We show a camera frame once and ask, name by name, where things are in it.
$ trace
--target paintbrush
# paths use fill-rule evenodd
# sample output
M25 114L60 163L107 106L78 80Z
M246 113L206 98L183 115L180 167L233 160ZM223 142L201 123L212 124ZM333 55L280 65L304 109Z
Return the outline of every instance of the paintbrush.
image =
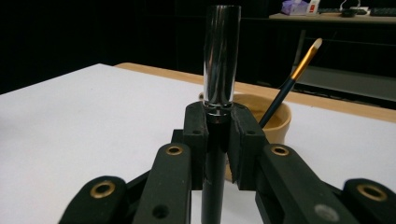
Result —
M289 76L288 80L286 80L286 82L283 84L275 100L271 103L270 107L268 107L268 110L265 112L265 114L262 116L262 119L259 121L259 124L262 128L264 128L265 124L267 124L268 120L270 120L270 118L274 115L276 110L282 104L286 95L288 95L288 93L296 83L297 79L301 76L305 68L308 66L309 62L311 62L312 58L317 53L321 43L322 43L321 38L317 39L314 42L314 44L311 46L311 48L309 48L308 52L305 54L303 59L300 61L297 68L294 70L291 76Z

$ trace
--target brush handle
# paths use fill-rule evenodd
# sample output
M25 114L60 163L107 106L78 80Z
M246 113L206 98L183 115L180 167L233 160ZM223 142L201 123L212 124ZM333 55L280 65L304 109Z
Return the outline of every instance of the brush handle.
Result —
M283 85L283 88L279 91L275 100L271 103L270 107L268 107L267 111L262 116L262 119L260 119L260 121L259 121L260 127L262 127L262 128L265 127L265 124L268 123L268 120L270 120L270 118L275 114L276 110L282 104L283 100L288 95L291 88L293 88L294 83L295 83L295 80L292 78L288 79L285 82L285 84Z

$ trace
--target white tabletop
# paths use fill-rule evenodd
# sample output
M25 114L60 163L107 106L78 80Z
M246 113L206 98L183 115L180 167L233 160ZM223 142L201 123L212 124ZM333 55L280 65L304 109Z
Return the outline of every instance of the white tabletop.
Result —
M0 223L56 223L84 184L150 169L202 85L97 64L0 95ZM293 147L324 181L396 190L396 124L288 103ZM260 223L253 192L226 183L222 223ZM200 223L200 192L192 193Z

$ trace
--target screw hole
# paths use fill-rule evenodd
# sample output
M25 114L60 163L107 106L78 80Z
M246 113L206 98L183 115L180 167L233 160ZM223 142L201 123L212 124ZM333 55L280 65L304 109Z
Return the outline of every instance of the screw hole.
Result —
M166 153L171 156L179 155L183 152L183 148L181 147L169 147L166 149Z
M157 205L153 210L152 210L152 215L154 215L158 219L163 219L169 215L169 209L166 205Z
M286 148L280 146L271 148L271 151L278 156L287 156L290 154L290 152Z
M100 199L112 194L115 189L116 185L113 182L105 180L93 186L90 194L93 198Z
M326 221L338 222L340 220L338 213L326 204L315 205L315 213Z
M358 192L366 198L377 202L384 202L388 198L387 193L385 193L384 190L374 185L360 184L357 186L357 189Z

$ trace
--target wooden table edge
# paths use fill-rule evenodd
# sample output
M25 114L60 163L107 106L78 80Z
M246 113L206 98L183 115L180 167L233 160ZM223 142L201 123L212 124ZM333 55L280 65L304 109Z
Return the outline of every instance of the wooden table edge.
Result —
M204 77L201 75L178 72L174 70L152 67L137 63L120 63L115 65L115 67L141 72L149 75L159 76L159 77L168 77L168 78L177 79L195 84L201 84L201 85L204 84ZM234 89L236 91L246 94L266 96L271 98L275 98L275 96L278 93L278 90L276 89L271 89L271 88L266 88L262 86L256 86L241 82L235 82ZM384 121L396 122L396 110L382 108L382 107L361 105L352 102L302 94L298 92L290 92L286 97L285 101L300 105L309 105L312 107L329 109L332 111L348 113L348 114L362 116L371 119L380 119Z

